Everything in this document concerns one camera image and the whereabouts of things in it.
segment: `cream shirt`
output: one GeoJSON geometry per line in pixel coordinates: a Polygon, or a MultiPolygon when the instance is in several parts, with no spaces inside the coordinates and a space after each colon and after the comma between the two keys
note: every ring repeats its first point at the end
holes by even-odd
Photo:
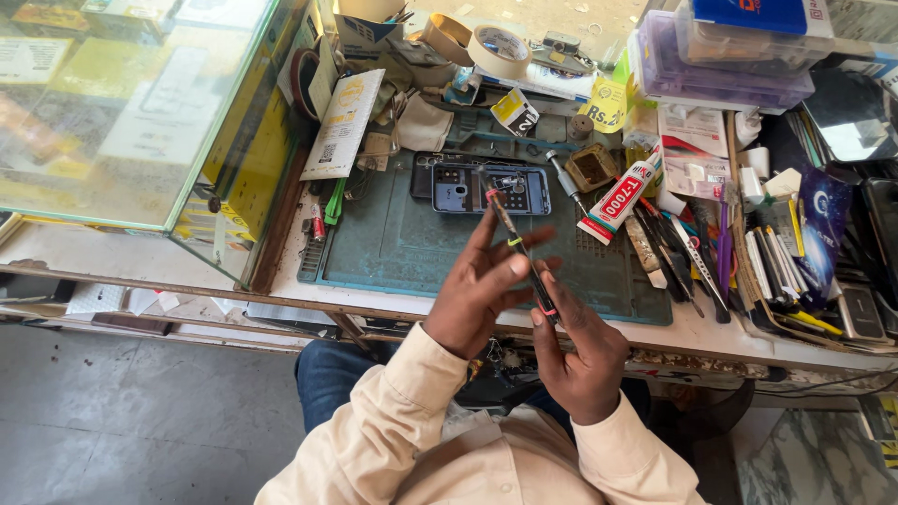
{"type": "Polygon", "coordinates": [[[527,405],[506,417],[447,420],[467,367],[416,324],[390,363],[369,369],[349,403],[306,436],[256,504],[704,503],[695,472],[623,394],[608,419],[573,425],[577,447],[527,405]]]}

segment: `blue jeans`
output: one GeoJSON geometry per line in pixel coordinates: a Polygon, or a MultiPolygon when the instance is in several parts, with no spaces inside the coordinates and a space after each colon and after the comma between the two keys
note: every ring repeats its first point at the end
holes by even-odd
{"type": "MultiPolygon", "coordinates": [[[[319,424],[329,421],[344,403],[349,403],[349,392],[358,379],[374,365],[386,365],[399,344],[389,342],[371,342],[380,362],[368,357],[361,348],[350,343],[334,341],[309,342],[299,353],[294,366],[296,390],[303,406],[303,423],[305,432],[315,429],[319,424]]],[[[648,413],[648,386],[645,381],[624,378],[621,390],[633,403],[639,417],[645,422],[648,413]]],[[[574,429],[570,424],[570,415],[549,395],[543,387],[524,401],[528,405],[542,409],[557,421],[574,440],[574,429]]]]}

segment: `plastic storage box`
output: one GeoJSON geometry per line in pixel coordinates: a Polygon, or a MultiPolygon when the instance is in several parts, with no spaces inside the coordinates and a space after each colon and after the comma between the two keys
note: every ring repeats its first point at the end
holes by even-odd
{"type": "MultiPolygon", "coordinates": [[[[673,13],[649,11],[636,43],[635,51],[628,52],[635,52],[639,59],[640,93],[649,100],[711,107],[739,104],[782,111],[814,93],[807,71],[798,77],[770,77],[683,63],[677,54],[673,13]]],[[[636,63],[633,59],[631,56],[631,66],[636,63]]]]}
{"type": "Polygon", "coordinates": [[[680,59],[690,65],[798,76],[829,56],[835,45],[832,28],[829,37],[813,37],[697,21],[690,0],[680,2],[675,18],[680,59]]]}

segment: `shirt sleeve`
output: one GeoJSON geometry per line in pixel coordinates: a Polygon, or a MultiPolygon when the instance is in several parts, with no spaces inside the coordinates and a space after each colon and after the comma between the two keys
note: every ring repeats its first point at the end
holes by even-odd
{"type": "Polygon", "coordinates": [[[610,503],[705,503],[695,490],[698,476],[642,424],[623,392],[621,403],[608,419],[591,426],[572,424],[580,473],[610,503]]]}
{"type": "Polygon", "coordinates": [[[439,444],[446,406],[467,367],[417,323],[390,363],[370,368],[349,403],[306,436],[256,504],[389,503],[414,455],[439,444]]]}

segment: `person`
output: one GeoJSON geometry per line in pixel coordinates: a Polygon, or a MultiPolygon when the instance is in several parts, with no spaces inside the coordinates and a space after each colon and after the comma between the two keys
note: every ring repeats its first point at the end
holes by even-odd
{"type": "MultiPolygon", "coordinates": [[[[532,288],[513,289],[527,279],[527,257],[504,243],[490,246],[496,225],[488,210],[430,314],[385,366],[358,378],[353,369],[368,358],[355,346],[303,351],[296,376],[309,432],[293,462],[261,489],[258,505],[704,503],[690,466],[621,393],[627,340],[555,280],[558,259],[533,266],[577,352],[562,352],[540,309],[531,311],[533,346],[540,380],[569,413],[563,421],[574,439],[526,403],[504,417],[458,409],[447,417],[498,314],[533,298],[532,288]]],[[[524,240],[535,246],[553,235],[540,229],[524,240]]]]}

